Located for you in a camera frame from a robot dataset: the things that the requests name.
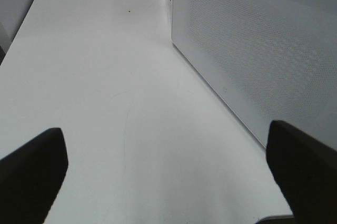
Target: gray partition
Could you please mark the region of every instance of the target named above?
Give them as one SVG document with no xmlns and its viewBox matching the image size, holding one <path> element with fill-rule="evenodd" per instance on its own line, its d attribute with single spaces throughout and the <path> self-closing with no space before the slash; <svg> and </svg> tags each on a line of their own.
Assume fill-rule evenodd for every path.
<svg viewBox="0 0 337 224">
<path fill-rule="evenodd" d="M 337 0 L 173 0 L 172 39 L 263 145 L 284 120 L 337 149 Z"/>
</svg>

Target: table surface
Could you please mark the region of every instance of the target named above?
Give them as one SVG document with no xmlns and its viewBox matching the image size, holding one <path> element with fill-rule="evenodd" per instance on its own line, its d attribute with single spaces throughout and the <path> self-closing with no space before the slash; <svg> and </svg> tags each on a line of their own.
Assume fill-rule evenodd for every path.
<svg viewBox="0 0 337 224">
<path fill-rule="evenodd" d="M 166 0 L 35 0 L 0 66 L 0 158 L 61 127 L 46 223 L 255 223 L 265 153 L 175 49 Z"/>
</svg>

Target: white desk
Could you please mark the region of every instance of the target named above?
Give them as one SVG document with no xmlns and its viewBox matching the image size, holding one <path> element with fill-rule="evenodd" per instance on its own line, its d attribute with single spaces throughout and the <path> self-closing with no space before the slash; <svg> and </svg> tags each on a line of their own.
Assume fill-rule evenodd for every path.
<svg viewBox="0 0 337 224">
<path fill-rule="evenodd" d="M 35 0 L 0 67 L 0 158 L 59 126 L 46 223 L 290 213 L 264 151 L 172 46 L 165 0 Z"/>
</svg>

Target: perforated panel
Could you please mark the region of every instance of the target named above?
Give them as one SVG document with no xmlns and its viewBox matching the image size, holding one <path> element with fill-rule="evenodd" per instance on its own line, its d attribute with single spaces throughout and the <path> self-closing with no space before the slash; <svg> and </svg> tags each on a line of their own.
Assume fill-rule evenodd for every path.
<svg viewBox="0 0 337 224">
<path fill-rule="evenodd" d="M 173 4 L 174 43 L 263 144 L 282 119 L 337 148 L 337 0 Z"/>
</svg>

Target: white table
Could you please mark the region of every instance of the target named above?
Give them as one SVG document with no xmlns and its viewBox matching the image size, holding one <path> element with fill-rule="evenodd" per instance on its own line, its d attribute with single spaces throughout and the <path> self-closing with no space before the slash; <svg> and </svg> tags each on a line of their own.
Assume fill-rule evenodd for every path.
<svg viewBox="0 0 337 224">
<path fill-rule="evenodd" d="M 0 158 L 59 126 L 46 223 L 290 213 L 264 150 L 173 47 L 165 0 L 35 0 L 0 67 Z"/>
</svg>

